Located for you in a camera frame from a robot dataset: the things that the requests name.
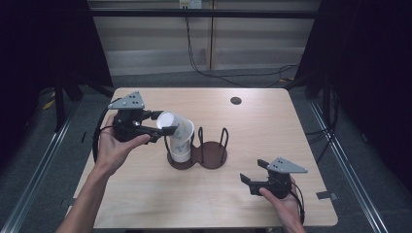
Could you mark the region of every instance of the gray carpet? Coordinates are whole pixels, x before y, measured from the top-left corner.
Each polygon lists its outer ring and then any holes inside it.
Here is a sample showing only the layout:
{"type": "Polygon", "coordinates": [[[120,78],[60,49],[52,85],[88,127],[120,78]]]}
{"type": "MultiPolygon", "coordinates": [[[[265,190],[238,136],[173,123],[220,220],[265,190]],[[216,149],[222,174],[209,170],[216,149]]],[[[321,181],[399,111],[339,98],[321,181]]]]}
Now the gray carpet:
{"type": "MultiPolygon", "coordinates": [[[[262,74],[276,72],[277,69],[219,71],[214,74],[262,74]]],[[[294,76],[295,68],[282,74],[282,78],[294,76]]],[[[195,72],[152,74],[141,76],[113,77],[115,87],[240,87],[230,83],[240,83],[247,87],[282,87],[279,75],[241,76],[209,78],[195,72]]],[[[91,150],[91,136],[95,124],[110,99],[98,92],[82,86],[85,98],[75,112],[67,134],[58,149],[46,178],[23,222],[20,232],[53,232],[63,220],[67,206],[61,206],[62,200],[73,196],[86,159],[91,150]]],[[[293,104],[305,132],[320,130],[313,111],[311,101],[304,96],[304,87],[296,87],[290,91],[293,104]]],[[[55,110],[41,110],[48,96],[41,96],[39,108],[30,120],[21,146],[16,151],[14,160],[0,177],[0,223],[6,222],[16,201],[34,173],[53,133],[55,110]]],[[[377,151],[366,143],[361,132],[350,118],[340,110],[336,126],[336,136],[350,158],[360,180],[372,201],[377,206],[390,232],[412,232],[412,198],[410,193],[399,183],[379,159],[377,151]]],[[[318,157],[326,145],[326,139],[311,144],[315,157],[318,157]]],[[[333,202],[339,221],[333,227],[307,227],[309,232],[373,232],[363,210],[349,186],[346,177],[331,150],[327,150],[319,163],[319,168],[326,188],[339,197],[333,202]]],[[[97,230],[96,232],[123,232],[97,230]]]]}

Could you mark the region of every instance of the white cup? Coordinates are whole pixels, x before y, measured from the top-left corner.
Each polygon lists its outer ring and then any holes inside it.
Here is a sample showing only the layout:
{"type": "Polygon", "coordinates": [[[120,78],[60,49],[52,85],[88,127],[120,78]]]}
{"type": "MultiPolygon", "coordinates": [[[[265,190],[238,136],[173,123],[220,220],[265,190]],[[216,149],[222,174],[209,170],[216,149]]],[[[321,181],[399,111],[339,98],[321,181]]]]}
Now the white cup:
{"type": "Polygon", "coordinates": [[[170,138],[170,155],[176,162],[184,163],[190,159],[190,139],[183,143],[170,138]]]}
{"type": "Polygon", "coordinates": [[[170,140],[173,140],[175,144],[182,144],[189,141],[194,131],[194,125],[190,120],[171,111],[161,113],[157,118],[156,125],[159,129],[162,127],[178,126],[175,134],[169,136],[170,140]]]}

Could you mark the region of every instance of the hand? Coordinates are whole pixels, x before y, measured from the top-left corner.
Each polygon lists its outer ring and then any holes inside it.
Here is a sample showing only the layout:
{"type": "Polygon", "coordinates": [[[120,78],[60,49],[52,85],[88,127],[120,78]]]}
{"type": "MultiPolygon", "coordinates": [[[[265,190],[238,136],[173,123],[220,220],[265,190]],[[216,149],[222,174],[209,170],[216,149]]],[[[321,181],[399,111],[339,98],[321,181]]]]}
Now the hand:
{"type": "MultiPolygon", "coordinates": [[[[300,223],[297,201],[292,195],[289,194],[284,199],[279,199],[264,187],[262,187],[259,192],[272,204],[286,232],[306,232],[300,223]]],[[[292,192],[296,193],[296,187],[294,185],[292,186],[292,192]]]]}
{"type": "Polygon", "coordinates": [[[148,134],[138,136],[128,142],[121,143],[114,137],[113,125],[115,115],[110,115],[105,128],[100,133],[99,151],[97,154],[96,169],[112,176],[124,163],[128,154],[135,148],[147,143],[151,137],[148,134]]]}

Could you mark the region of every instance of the black horizontal bar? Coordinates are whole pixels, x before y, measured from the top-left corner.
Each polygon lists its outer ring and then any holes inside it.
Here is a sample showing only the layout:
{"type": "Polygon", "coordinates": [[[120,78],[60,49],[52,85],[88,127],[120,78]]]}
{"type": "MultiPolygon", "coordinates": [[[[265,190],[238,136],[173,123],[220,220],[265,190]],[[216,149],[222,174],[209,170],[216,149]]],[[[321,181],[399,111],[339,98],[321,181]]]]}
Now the black horizontal bar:
{"type": "Polygon", "coordinates": [[[110,9],[93,8],[90,10],[33,10],[40,15],[90,16],[90,17],[252,17],[252,18],[316,18],[336,17],[333,14],[318,12],[291,11],[241,11],[241,10],[195,10],[195,9],[110,9]]]}

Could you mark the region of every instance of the wooden table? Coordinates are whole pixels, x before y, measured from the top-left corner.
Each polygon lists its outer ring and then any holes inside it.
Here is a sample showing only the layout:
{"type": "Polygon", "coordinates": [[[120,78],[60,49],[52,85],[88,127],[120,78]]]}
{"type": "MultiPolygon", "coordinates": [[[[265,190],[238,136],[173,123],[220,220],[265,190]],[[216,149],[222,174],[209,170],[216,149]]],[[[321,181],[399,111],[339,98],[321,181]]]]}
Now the wooden table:
{"type": "MultiPolygon", "coordinates": [[[[267,181],[267,171],[257,166],[257,160],[271,162],[278,156],[309,171],[292,175],[303,192],[305,225],[337,223],[330,200],[316,195],[326,191],[325,184],[284,89],[120,88],[114,99],[136,90],[146,110],[169,110],[186,117],[194,123],[196,135],[202,126],[204,142],[218,142],[227,128],[227,161],[217,170],[199,164],[177,170],[167,161],[163,140],[137,148],[109,180],[95,228],[279,226],[269,202],[250,195],[239,178],[243,173],[253,181],[267,181]],[[241,98],[242,103],[232,104],[232,97],[241,98]]],[[[143,124],[155,127],[153,120],[143,124]]],[[[194,145],[199,146],[197,136],[194,145]]],[[[93,165],[90,154],[75,197],[93,165]]]]}

